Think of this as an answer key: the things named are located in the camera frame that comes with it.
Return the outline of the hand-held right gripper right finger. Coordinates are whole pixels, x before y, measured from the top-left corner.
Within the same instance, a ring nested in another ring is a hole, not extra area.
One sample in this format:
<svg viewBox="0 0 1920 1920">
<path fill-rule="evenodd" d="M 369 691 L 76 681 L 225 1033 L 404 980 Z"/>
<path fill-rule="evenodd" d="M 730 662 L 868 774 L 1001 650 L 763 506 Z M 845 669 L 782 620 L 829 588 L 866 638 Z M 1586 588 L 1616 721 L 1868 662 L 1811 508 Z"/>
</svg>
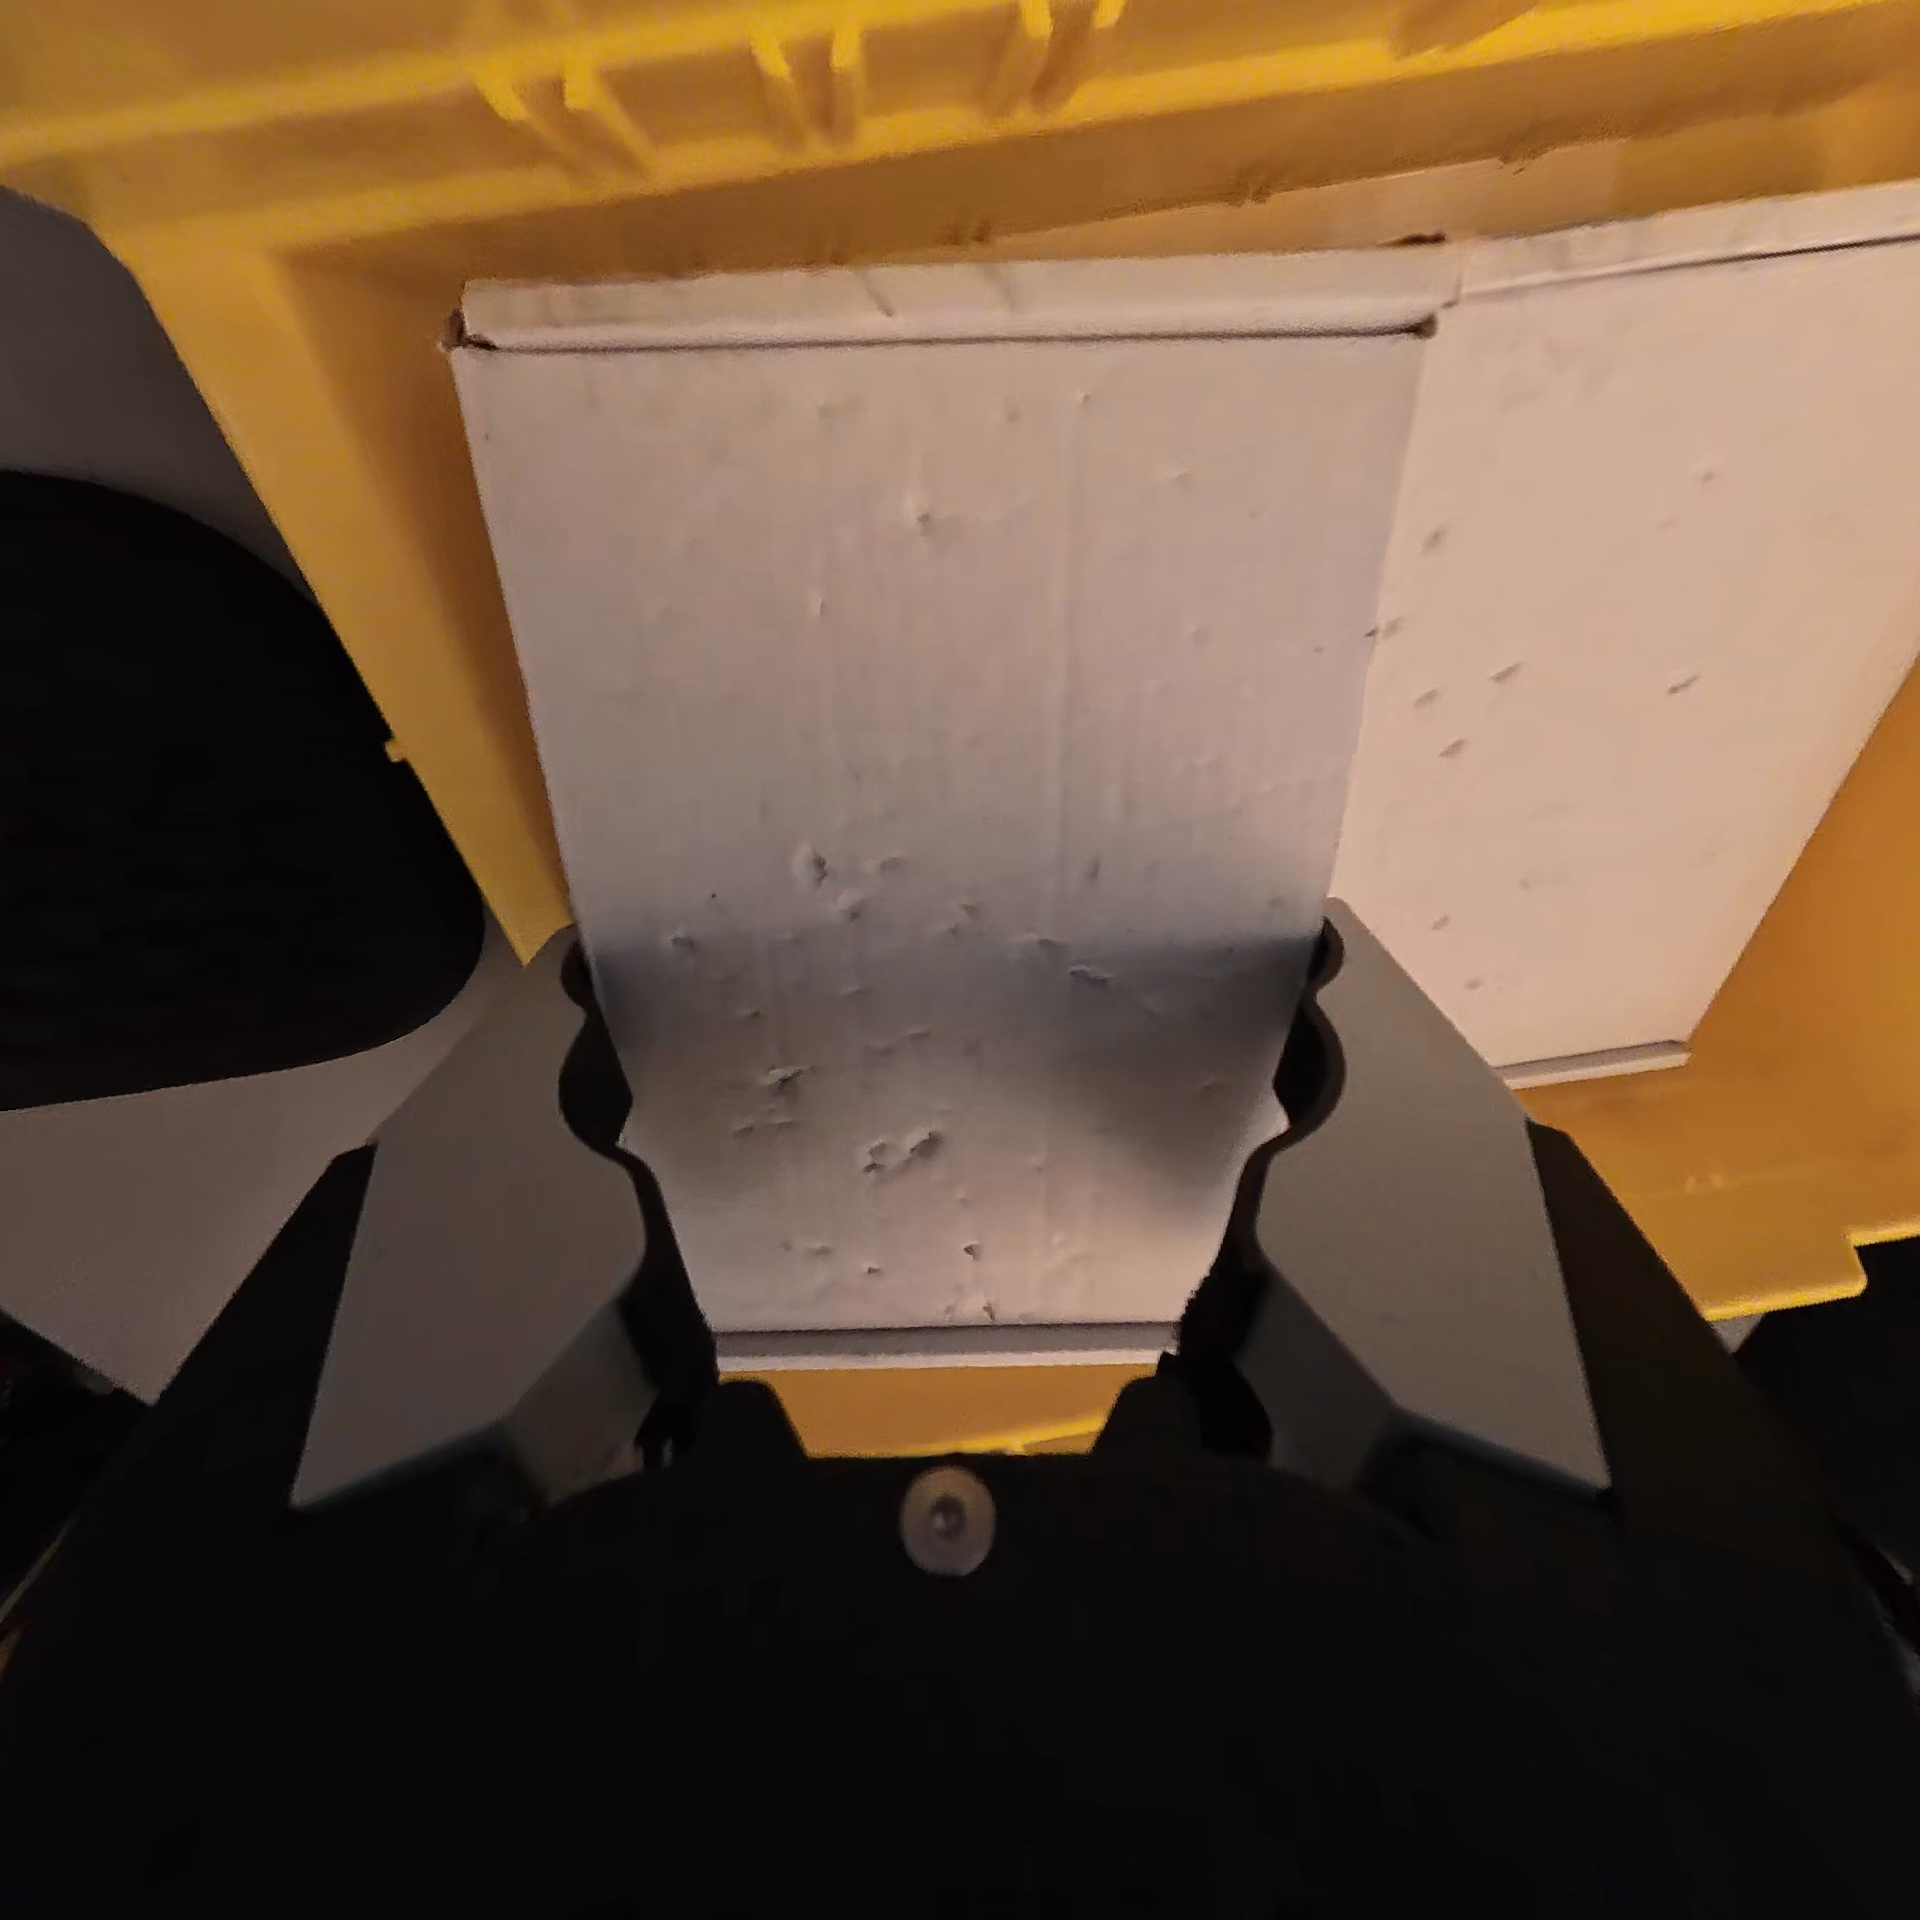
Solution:
<svg viewBox="0 0 1920 1920">
<path fill-rule="evenodd" d="M 1342 901 L 1275 1095 L 1172 1351 L 1203 1435 L 1342 1491 L 1406 1444 L 1604 1487 L 1522 1108 Z"/>
</svg>

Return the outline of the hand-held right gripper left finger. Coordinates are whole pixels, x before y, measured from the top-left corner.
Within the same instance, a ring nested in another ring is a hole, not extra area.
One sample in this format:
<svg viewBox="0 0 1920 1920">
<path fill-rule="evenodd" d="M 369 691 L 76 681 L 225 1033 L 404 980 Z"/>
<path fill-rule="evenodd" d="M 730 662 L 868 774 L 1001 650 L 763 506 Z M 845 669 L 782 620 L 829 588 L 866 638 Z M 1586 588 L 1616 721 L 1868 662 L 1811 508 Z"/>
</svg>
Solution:
<svg viewBox="0 0 1920 1920">
<path fill-rule="evenodd" d="M 473 1466 L 555 1503 L 700 1404 L 714 1333 L 632 1113 L 560 932 L 373 1142 L 296 1507 Z"/>
</svg>

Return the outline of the white cardboard box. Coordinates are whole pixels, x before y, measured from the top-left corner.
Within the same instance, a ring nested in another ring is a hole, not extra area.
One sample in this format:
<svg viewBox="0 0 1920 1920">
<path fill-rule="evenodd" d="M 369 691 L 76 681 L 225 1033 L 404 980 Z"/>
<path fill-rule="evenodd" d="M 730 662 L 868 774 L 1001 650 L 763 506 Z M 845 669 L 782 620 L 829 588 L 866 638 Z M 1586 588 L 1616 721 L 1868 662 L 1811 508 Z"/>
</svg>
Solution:
<svg viewBox="0 0 1920 1920">
<path fill-rule="evenodd" d="M 1915 658 L 1915 209 L 1462 250 L 1332 891 L 1513 1089 L 1690 1057 Z"/>
<path fill-rule="evenodd" d="M 1318 939 L 1413 257 L 473 278 L 568 895 L 730 1370 L 1117 1355 Z"/>
</svg>

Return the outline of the yellow plastic bin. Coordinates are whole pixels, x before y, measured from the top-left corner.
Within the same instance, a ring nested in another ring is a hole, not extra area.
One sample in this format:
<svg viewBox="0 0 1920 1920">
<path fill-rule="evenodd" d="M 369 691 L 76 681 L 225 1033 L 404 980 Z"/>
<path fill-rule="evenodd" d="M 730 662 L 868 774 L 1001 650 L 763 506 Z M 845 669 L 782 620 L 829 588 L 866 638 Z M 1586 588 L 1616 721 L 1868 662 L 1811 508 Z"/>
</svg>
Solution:
<svg viewBox="0 0 1920 1920">
<path fill-rule="evenodd" d="M 571 919 L 468 281 L 1413 257 L 1915 209 L 1915 5 L 4 5 L 4 190 L 130 275 L 520 957 Z M 1709 1319 L 1915 1237 L 1915 658 L 1688 1060 L 1522 1095 Z"/>
</svg>

